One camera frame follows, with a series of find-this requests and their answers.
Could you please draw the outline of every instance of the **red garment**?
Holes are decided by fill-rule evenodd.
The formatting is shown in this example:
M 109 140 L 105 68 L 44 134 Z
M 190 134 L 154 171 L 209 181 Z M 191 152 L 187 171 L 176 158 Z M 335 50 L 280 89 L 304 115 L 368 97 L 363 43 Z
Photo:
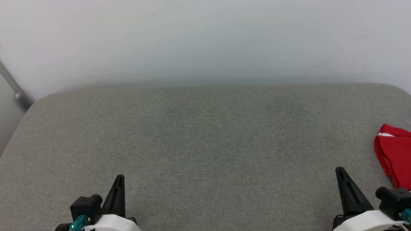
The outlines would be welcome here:
M 374 147 L 395 187 L 411 190 L 411 132 L 384 124 L 375 137 Z

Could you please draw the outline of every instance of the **gray fabric surface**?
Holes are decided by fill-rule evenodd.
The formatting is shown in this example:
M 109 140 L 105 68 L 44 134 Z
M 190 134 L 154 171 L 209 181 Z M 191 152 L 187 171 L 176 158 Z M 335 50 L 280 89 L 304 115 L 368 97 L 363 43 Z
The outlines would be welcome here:
M 389 85 L 93 89 L 35 103 L 0 158 L 0 230 L 54 230 L 79 196 L 126 180 L 144 231 L 330 230 L 335 167 L 371 203 L 392 187 L 375 156 L 383 123 L 411 130 Z

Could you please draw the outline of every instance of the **white wall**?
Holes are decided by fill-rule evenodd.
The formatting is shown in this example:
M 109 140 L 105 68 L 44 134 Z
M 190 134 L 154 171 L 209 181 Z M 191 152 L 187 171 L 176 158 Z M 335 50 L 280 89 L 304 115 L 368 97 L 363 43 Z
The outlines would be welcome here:
M 84 86 L 378 82 L 411 92 L 409 0 L 2 0 L 32 98 Z
M 14 100 L 14 91 L 0 75 L 0 156 L 23 115 L 24 110 Z

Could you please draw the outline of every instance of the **gray metal pole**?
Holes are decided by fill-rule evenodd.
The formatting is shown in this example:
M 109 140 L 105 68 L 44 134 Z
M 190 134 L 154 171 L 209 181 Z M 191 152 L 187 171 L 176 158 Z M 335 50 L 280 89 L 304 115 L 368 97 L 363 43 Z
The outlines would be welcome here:
M 10 73 L 7 71 L 7 69 L 4 67 L 4 65 L 0 62 L 0 74 L 3 76 L 3 78 L 6 80 L 6 82 L 10 85 L 10 87 L 15 91 L 14 98 L 17 100 L 17 102 L 25 109 L 28 110 L 33 102 L 27 97 L 26 94 L 22 91 L 22 89 L 17 85 L 17 83 L 14 81 L 13 77 L 10 75 Z

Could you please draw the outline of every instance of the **red cloth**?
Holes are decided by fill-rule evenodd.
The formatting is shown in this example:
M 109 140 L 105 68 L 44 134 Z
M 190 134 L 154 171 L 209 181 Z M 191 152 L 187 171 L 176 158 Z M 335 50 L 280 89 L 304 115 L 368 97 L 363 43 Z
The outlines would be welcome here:
M 411 190 L 411 132 L 384 124 L 375 137 L 374 147 L 395 187 Z

